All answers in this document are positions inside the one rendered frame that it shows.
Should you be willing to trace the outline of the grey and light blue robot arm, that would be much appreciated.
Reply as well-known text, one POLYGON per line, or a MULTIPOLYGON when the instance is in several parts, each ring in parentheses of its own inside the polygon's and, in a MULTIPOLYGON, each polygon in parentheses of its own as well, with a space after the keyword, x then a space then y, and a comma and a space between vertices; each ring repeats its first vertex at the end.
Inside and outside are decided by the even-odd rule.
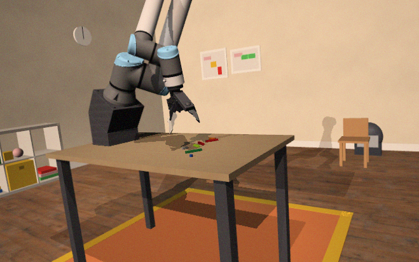
POLYGON ((152 42, 164 0, 146 0, 127 52, 117 54, 103 92, 110 103, 135 104, 135 89, 166 96, 167 87, 184 84, 178 44, 192 0, 171 0, 158 43, 152 42), (158 56, 157 56, 158 52, 158 56), (158 58, 159 57, 159 58, 158 58), (144 63, 144 59, 150 61, 144 63))

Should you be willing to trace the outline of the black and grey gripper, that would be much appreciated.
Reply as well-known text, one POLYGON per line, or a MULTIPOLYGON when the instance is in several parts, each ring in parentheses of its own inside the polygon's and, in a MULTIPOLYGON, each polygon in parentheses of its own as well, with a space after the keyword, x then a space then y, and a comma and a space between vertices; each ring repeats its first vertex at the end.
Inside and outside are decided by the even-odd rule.
MULTIPOLYGON (((183 111, 184 109, 180 106, 180 104, 175 100, 175 98, 174 98, 174 96, 173 96, 173 94, 174 94, 174 92, 178 92, 178 91, 180 91, 180 88, 183 88, 183 84, 182 85, 180 85, 180 86, 176 86, 176 87, 167 87, 167 89, 169 90, 169 92, 170 92, 170 97, 171 98, 169 98, 169 99, 167 99, 167 104, 168 104, 168 110, 170 110, 169 111, 169 115, 170 115, 170 117, 168 117, 168 123, 169 123, 169 133, 171 134, 172 133, 172 131, 173 131, 173 126, 174 126, 174 121, 175 121, 175 119, 177 118, 177 114, 176 114, 176 111, 178 111, 179 113, 181 112, 181 111, 183 111), (169 122, 170 121, 170 122, 169 122)), ((196 121, 197 122, 199 122, 200 123, 200 120, 199 120, 199 117, 198 117, 198 114, 197 114, 197 112, 196 112, 196 109, 195 109, 195 107, 194 107, 194 109, 192 109, 192 110, 190 110, 190 111, 188 111, 190 114, 192 114, 195 118, 196 118, 196 121)))

